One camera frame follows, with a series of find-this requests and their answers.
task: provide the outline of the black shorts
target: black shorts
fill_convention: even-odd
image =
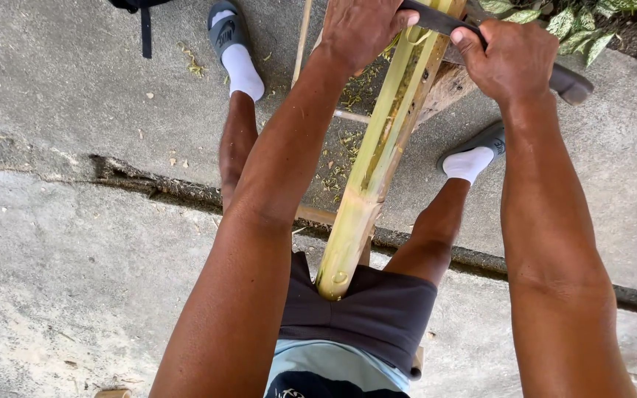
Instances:
[[[311,282],[304,252],[293,253],[279,338],[348,344],[416,380],[412,358],[436,297],[437,287],[422,278],[358,266],[345,297],[328,301]]]

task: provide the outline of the green bamboo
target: green bamboo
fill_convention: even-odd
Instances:
[[[448,11],[449,5],[449,0],[442,1],[439,8]],[[389,185],[390,163],[402,151],[396,142],[437,40],[438,35],[430,33],[408,28],[398,41],[316,276],[318,292],[328,300],[340,300],[348,290],[382,208],[380,195]]]

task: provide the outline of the light blue shirt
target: light blue shirt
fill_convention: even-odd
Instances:
[[[396,367],[346,344],[328,340],[279,339],[264,396],[283,372],[308,371],[329,380],[348,381],[363,391],[407,392],[409,380]]]

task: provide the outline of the sock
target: sock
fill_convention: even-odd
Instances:
[[[211,21],[212,25],[215,25],[221,19],[235,15],[230,10],[220,11],[213,16]],[[243,45],[233,44],[225,51],[221,57],[223,66],[230,75],[230,95],[235,91],[242,91],[243,93],[250,95],[256,102],[265,93],[265,85],[262,83],[260,75],[255,70],[255,65],[252,64],[252,57],[250,52]]]
[[[448,178],[463,178],[473,185],[478,174],[493,160],[491,148],[477,147],[453,154],[444,159],[444,172]]]

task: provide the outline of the backpack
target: backpack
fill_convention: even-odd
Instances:
[[[152,17],[149,7],[164,4],[170,0],[110,0],[113,6],[123,8],[130,14],[142,10],[142,56],[152,58]]]

